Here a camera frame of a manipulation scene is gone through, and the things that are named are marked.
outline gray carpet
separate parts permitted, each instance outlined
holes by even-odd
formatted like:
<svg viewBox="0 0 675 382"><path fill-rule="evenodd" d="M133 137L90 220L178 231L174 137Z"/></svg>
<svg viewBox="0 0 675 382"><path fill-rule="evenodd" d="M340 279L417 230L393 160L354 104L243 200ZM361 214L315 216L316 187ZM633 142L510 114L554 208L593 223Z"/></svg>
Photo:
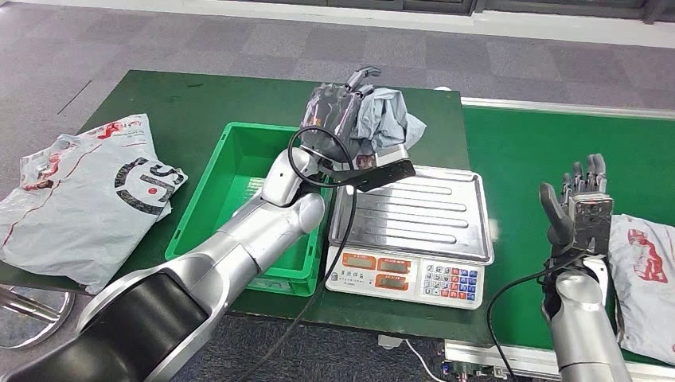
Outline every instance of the gray carpet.
<svg viewBox="0 0 675 382"><path fill-rule="evenodd" d="M675 109L673 49L9 2L0 6L0 198L18 184L18 159L76 132L128 69L340 81L362 64L384 69L378 84ZM45 343L0 350L0 374L67 341L86 301ZM234 380L287 325L228 317L178 379ZM437 376L438 343L413 341ZM303 326L251 380L429 379L405 346Z"/></svg>

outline digital scale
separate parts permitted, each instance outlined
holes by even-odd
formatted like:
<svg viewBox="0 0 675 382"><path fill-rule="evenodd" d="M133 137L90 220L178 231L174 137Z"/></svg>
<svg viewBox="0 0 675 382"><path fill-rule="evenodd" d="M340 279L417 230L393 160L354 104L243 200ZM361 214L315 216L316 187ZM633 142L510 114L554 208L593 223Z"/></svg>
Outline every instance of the digital scale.
<svg viewBox="0 0 675 382"><path fill-rule="evenodd" d="M494 260L477 173L415 166L417 175L359 192L352 231L326 287L430 305L476 309ZM353 188L337 192L328 264L344 237Z"/></svg>

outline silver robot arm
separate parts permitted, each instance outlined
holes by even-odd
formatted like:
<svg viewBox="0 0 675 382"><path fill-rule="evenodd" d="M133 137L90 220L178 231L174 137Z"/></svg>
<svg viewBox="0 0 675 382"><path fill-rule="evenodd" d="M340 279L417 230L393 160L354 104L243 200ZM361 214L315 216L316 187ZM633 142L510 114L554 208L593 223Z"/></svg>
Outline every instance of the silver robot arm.
<svg viewBox="0 0 675 382"><path fill-rule="evenodd" d="M632 381L605 311L598 275L587 262L607 254L614 201L606 189L600 154L589 155L586 177L578 162L574 177L564 175L560 199L551 185L540 187L551 222L552 253L546 265L559 268L544 277L542 311L563 382Z"/></svg>
<svg viewBox="0 0 675 382"><path fill-rule="evenodd" d="M373 168L351 164L361 142L350 133L362 98L373 90L358 85L379 73L365 67L347 84L314 89L291 138L300 138L301 147L279 154L259 192L230 221L183 256L106 287L84 309L75 339L0 381L170 380L251 280L319 225L325 210L319 173L363 192L415 175L404 145L376 154ZM335 163L351 170L333 171Z"/></svg>
<svg viewBox="0 0 675 382"><path fill-rule="evenodd" d="M293 148L307 176L316 162ZM123 276L86 306L77 337L3 381L166 381L211 338L251 280L321 222L318 193L300 194L286 151L260 191L192 251Z"/></svg>

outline gray cloth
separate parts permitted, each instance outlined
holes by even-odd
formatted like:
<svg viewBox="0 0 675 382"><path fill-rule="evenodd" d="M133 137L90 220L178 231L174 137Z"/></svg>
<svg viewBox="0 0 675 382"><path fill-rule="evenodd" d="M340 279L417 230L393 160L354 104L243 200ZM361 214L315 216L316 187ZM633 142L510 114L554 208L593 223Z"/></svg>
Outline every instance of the gray cloth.
<svg viewBox="0 0 675 382"><path fill-rule="evenodd" d="M404 143L407 149L417 143L427 127L414 115L408 114L403 95L398 90L377 88L363 99L357 128L351 138L362 138L362 154Z"/></svg>

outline white plastic bag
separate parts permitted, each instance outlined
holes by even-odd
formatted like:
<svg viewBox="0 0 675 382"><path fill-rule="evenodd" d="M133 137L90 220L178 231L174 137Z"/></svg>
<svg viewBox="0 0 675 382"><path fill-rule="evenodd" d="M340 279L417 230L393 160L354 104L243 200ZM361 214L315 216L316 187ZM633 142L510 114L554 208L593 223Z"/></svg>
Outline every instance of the white plastic bag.
<svg viewBox="0 0 675 382"><path fill-rule="evenodd" d="M675 228L612 217L609 262L621 308L618 340L633 353L675 364Z"/></svg>
<svg viewBox="0 0 675 382"><path fill-rule="evenodd" d="M146 115L63 134L21 159L20 186L0 201L0 260L98 293L185 180L157 160Z"/></svg>

